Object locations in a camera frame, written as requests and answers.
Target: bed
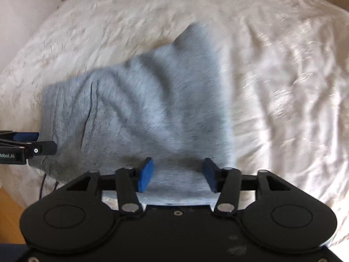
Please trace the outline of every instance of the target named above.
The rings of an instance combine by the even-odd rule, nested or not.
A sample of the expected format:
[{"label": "bed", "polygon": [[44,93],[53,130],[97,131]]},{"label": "bed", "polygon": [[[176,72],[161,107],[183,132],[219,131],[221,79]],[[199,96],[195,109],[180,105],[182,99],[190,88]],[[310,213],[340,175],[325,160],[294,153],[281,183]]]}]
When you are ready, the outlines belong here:
[{"label": "bed", "polygon": [[[349,13],[326,0],[67,0],[0,77],[0,128],[38,131],[43,87],[209,26],[230,98],[237,168],[270,170],[330,206],[349,239]],[[43,173],[1,166],[21,205]],[[55,180],[48,178],[44,193]],[[253,201],[242,194],[241,208]]]}]

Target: gray fabric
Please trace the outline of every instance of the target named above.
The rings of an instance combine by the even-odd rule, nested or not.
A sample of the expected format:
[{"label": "gray fabric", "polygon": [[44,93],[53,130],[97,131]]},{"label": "gray fabric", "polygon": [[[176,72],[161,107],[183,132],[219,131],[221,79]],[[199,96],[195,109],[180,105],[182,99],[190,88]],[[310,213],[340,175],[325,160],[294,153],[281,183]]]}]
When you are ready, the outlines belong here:
[{"label": "gray fabric", "polygon": [[39,140],[55,156],[30,165],[67,182],[98,169],[156,163],[146,204],[214,204],[201,163],[233,164],[228,102],[207,29],[189,26],[173,43],[45,89]]}]

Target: wooden floor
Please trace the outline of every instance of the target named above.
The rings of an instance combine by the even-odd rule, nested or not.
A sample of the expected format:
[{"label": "wooden floor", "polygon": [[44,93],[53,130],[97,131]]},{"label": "wooden floor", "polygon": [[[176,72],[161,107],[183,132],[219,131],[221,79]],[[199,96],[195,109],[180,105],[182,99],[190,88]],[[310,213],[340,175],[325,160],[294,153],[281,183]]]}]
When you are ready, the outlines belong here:
[{"label": "wooden floor", "polygon": [[19,228],[23,208],[0,188],[0,243],[25,243]]}]

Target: blue gripper pad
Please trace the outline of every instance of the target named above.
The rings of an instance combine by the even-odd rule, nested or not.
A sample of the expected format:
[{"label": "blue gripper pad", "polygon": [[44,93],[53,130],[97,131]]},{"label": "blue gripper pad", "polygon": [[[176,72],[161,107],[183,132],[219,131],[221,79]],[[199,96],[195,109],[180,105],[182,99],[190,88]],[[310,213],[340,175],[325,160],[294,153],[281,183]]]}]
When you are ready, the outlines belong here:
[{"label": "blue gripper pad", "polygon": [[36,142],[39,138],[39,133],[37,132],[21,132],[21,133],[15,133],[13,135],[13,140],[16,142]]},{"label": "blue gripper pad", "polygon": [[209,158],[206,158],[202,163],[202,172],[206,178],[208,185],[212,192],[218,192],[218,182],[216,180],[216,171],[219,171],[219,167]]},{"label": "blue gripper pad", "polygon": [[140,177],[138,181],[138,192],[145,192],[149,182],[151,181],[152,175],[154,172],[154,162],[153,160],[148,157],[145,160],[145,166],[140,171]]}]

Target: wrinkled fabric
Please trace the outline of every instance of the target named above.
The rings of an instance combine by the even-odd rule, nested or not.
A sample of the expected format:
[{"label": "wrinkled fabric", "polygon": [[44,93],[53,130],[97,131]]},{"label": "wrinkled fabric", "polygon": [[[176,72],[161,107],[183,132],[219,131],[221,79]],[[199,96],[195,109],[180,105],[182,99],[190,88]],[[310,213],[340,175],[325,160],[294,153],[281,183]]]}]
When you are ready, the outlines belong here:
[{"label": "wrinkled fabric", "polygon": [[45,88],[39,141],[52,156],[29,160],[60,182],[90,170],[114,174],[147,157],[154,175],[141,203],[215,205],[202,160],[235,166],[218,54],[207,29],[190,25],[168,45]]},{"label": "wrinkled fabric", "polygon": [[[38,131],[43,87],[173,41],[189,24],[217,40],[237,168],[268,169],[330,206],[348,238],[349,14],[325,0],[67,0],[0,78],[1,129]],[[22,204],[41,177],[1,167]],[[241,207],[253,201],[243,194]]]}]

